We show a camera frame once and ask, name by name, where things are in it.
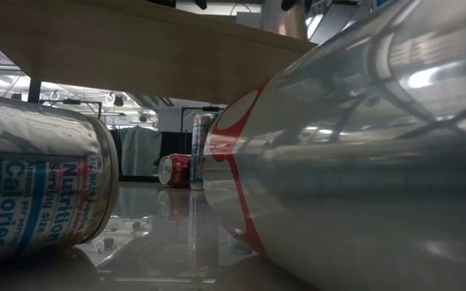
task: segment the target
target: wooden shelf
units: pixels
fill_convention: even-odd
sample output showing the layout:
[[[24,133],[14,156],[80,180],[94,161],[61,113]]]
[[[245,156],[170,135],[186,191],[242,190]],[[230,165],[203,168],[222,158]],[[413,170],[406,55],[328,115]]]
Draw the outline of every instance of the wooden shelf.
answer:
[[[313,47],[143,0],[0,0],[0,49],[47,82],[229,104]]]

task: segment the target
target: coca-cola can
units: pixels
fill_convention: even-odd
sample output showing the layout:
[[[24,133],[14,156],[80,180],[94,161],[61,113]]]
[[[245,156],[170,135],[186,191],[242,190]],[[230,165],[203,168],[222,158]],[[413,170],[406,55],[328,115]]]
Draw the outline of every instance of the coca-cola can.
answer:
[[[190,187],[189,154],[171,154],[159,162],[159,182],[171,188]]]

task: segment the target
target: red stripe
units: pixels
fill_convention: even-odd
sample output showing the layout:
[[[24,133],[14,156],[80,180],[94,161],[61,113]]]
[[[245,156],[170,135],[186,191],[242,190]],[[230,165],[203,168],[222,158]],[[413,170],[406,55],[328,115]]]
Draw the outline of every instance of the red stripe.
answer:
[[[235,181],[235,188],[239,197],[240,207],[242,208],[242,214],[244,215],[244,221],[246,224],[245,234],[237,234],[235,231],[230,231],[231,235],[238,240],[247,243],[254,251],[260,255],[265,254],[265,248],[262,244],[260,236],[256,231],[255,224],[253,223],[251,214],[248,208],[248,202],[244,195],[244,190],[242,189],[242,183],[240,182],[239,169],[236,165],[235,156],[233,155],[233,149],[235,148],[240,135],[242,134],[248,119],[251,115],[253,108],[255,107],[256,102],[260,98],[261,93],[265,89],[265,86],[269,83],[269,80],[262,83],[256,98],[249,107],[249,109],[244,113],[244,115],[231,127],[223,130],[219,130],[217,125],[212,129],[212,134],[210,136],[210,141],[208,143],[208,148],[211,153],[211,156],[217,162],[227,161],[231,173],[233,174],[233,180]]]
[[[239,169],[236,166],[235,158],[231,155],[227,158],[227,162],[230,165],[231,173],[233,174],[233,179],[235,180],[236,191],[239,194],[240,207],[242,208],[242,214],[244,215],[244,220],[246,222],[246,233],[245,235],[240,235],[239,239],[244,243],[247,243],[253,250],[258,254],[264,255],[265,248],[260,240],[260,236],[256,231],[255,224],[252,222],[251,214],[249,213],[248,202],[244,195],[244,190],[242,189],[242,183],[240,182]]]

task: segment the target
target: table surface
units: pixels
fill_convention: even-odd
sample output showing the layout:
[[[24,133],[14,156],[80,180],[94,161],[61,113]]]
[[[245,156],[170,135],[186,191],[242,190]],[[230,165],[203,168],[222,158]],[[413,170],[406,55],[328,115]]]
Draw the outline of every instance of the table surface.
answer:
[[[121,186],[102,234],[69,250],[0,265],[0,290],[313,290],[238,248],[203,192]]]

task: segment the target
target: red bull can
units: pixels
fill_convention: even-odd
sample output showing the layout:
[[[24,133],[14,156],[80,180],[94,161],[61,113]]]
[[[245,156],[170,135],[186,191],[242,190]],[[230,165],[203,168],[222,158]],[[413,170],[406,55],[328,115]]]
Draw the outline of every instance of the red bull can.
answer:
[[[171,188],[190,187],[189,154],[171,154],[159,162],[159,182]]]
[[[197,113],[193,120],[192,167],[190,169],[190,188],[202,191],[202,161],[204,145],[211,125],[217,118],[216,113]]]
[[[98,119],[0,98],[0,261],[98,235],[118,167]]]

